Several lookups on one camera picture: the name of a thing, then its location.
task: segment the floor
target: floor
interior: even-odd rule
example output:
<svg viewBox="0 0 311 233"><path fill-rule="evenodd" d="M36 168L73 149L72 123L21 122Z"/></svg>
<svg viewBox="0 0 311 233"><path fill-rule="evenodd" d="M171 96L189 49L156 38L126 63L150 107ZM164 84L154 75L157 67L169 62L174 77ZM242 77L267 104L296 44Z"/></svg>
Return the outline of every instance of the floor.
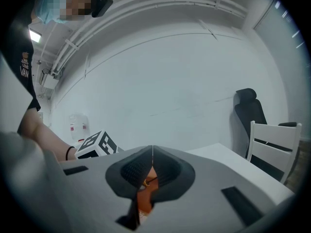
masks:
<svg viewBox="0 0 311 233"><path fill-rule="evenodd" d="M292 173L288 176L285 185L294 193L300 188L308 167L311 163L311 142L300 141L299 155Z"/></svg>

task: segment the blue surgical mask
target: blue surgical mask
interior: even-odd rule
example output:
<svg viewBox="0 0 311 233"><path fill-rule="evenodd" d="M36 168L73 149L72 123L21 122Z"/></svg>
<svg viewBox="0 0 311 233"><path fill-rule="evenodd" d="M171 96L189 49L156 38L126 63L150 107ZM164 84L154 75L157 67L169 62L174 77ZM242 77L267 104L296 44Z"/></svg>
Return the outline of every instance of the blue surgical mask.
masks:
<svg viewBox="0 0 311 233"><path fill-rule="evenodd" d="M60 19L60 10L66 9L66 0L37 0L35 5L35 15L40 18L44 24L51 20L58 23L67 21Z"/></svg>

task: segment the white chair backrest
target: white chair backrest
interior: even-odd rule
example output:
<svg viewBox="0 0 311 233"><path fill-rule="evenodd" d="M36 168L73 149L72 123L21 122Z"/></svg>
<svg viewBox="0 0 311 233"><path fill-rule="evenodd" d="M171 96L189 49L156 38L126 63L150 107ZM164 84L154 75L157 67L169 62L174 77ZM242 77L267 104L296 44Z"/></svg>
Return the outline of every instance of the white chair backrest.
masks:
<svg viewBox="0 0 311 233"><path fill-rule="evenodd" d="M256 124L255 121L251 121L251 136L247 160L250 161L252 155L254 155L275 166L277 169L284 172L281 179L281 183L284 183L297 155L300 133L301 123L297 123L296 127L284 127ZM254 139L291 149L292 152L270 147L266 144L256 142Z"/></svg>

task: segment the person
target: person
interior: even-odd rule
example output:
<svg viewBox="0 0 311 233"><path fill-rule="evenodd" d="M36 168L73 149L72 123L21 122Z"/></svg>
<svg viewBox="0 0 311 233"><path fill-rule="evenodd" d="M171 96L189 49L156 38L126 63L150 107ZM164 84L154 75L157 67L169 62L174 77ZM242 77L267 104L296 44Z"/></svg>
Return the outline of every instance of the person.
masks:
<svg viewBox="0 0 311 233"><path fill-rule="evenodd" d="M18 133L35 141L43 150L54 152L58 161L74 160L77 151L43 124L37 111L40 104L36 99L32 81L32 56L34 48L28 25L39 18L44 24L54 20L65 23L84 15L98 14L100 0L29 0L18 12L2 42L1 49L11 70L30 92L33 99L21 121Z"/></svg>

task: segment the office chair armrest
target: office chair armrest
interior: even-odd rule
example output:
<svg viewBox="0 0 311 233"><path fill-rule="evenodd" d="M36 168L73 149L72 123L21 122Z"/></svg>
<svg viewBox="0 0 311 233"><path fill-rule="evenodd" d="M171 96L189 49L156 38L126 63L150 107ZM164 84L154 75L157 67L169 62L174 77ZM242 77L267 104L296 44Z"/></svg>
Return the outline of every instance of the office chair armrest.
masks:
<svg viewBox="0 0 311 233"><path fill-rule="evenodd" d="M283 122L280 123L279 126L284 126L284 127L296 127L297 123L296 122Z"/></svg>

